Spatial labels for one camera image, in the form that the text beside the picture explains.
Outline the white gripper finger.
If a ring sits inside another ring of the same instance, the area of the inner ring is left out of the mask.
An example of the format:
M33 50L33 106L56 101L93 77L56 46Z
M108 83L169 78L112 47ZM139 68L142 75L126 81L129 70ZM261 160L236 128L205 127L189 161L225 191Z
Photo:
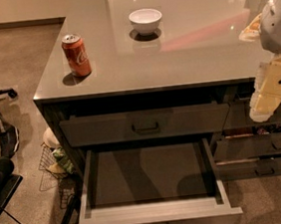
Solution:
M264 122L273 116L272 101L258 92L252 94L249 105L250 118L257 122Z

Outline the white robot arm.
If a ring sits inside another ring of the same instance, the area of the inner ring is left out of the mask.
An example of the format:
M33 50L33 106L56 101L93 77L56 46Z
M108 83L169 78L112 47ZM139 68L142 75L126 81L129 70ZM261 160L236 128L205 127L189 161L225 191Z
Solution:
M241 31L239 40L259 40L264 50L274 54L257 70L249 105L250 118L264 122L281 104L281 0L268 0L260 14Z

